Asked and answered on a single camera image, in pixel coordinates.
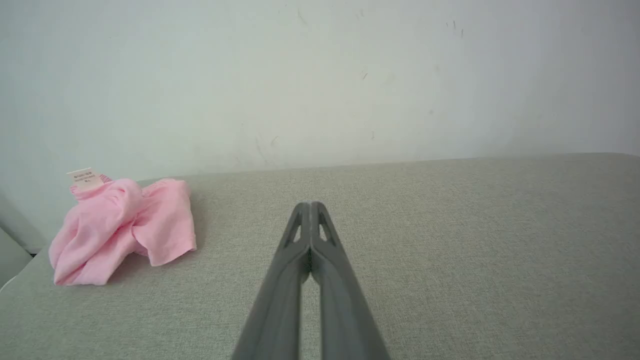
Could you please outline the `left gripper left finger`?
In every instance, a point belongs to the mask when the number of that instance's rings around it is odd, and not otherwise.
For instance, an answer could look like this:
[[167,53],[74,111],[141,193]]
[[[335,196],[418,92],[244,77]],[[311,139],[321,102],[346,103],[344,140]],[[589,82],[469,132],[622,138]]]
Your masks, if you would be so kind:
[[231,355],[233,360],[298,360],[301,289],[310,273],[310,209],[295,205]]

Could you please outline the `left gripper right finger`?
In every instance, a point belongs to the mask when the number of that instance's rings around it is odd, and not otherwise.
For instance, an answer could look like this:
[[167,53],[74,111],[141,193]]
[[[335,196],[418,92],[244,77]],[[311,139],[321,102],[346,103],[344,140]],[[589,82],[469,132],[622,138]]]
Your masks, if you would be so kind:
[[391,358],[361,285],[321,202],[311,203],[311,275],[320,288],[321,358]]

